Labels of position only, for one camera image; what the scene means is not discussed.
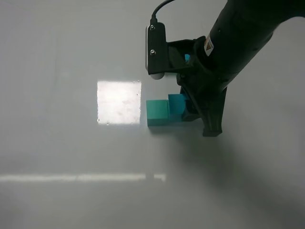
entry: teal cube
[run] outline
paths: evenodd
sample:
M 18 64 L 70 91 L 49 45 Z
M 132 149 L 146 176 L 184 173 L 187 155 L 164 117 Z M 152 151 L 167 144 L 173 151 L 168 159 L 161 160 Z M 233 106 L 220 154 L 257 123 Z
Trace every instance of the teal cube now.
M 185 110 L 185 96 L 183 94 L 168 95 L 168 114 L 170 122 L 182 122 Z
M 168 125 L 168 101 L 147 100 L 146 101 L 147 125 Z

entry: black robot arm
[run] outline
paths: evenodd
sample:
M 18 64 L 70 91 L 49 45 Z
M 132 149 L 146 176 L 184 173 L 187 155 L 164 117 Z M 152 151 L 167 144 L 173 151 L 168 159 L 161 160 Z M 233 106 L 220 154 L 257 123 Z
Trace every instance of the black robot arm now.
M 165 26 L 155 11 L 146 31 L 148 74 L 161 79 L 164 73 L 177 73 L 181 93 L 190 99 L 183 119 L 202 118 L 203 135 L 218 136 L 228 84 L 267 44 L 276 27 L 296 16 L 305 16 L 305 0 L 228 0 L 207 37 L 166 42 Z

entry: warning label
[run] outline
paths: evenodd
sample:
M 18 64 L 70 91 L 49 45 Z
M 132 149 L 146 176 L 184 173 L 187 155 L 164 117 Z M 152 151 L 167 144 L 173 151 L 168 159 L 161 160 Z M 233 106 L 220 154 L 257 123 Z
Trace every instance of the warning label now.
M 204 51 L 207 56 L 211 55 L 212 51 L 214 49 L 214 45 L 212 43 L 212 40 L 210 38 L 210 35 L 206 38 L 204 42 Z

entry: screw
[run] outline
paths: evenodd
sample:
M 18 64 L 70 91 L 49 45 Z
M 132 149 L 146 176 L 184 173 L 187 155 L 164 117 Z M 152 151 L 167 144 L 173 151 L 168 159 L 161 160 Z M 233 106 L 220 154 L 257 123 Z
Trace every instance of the screw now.
M 155 55 L 156 54 L 156 51 L 155 50 L 151 50 L 151 56 Z

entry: black cable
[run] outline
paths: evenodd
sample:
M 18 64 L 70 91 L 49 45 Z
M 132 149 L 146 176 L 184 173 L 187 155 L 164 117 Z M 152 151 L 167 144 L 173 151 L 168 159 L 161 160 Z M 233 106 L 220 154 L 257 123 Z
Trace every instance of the black cable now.
M 172 1 L 175 1 L 175 0 L 166 0 L 164 2 L 162 2 L 155 10 L 154 12 L 152 13 L 152 19 L 151 19 L 151 24 L 153 23 L 156 23 L 158 20 L 157 20 L 157 12 L 165 5 L 167 5 L 168 3 L 171 3 Z

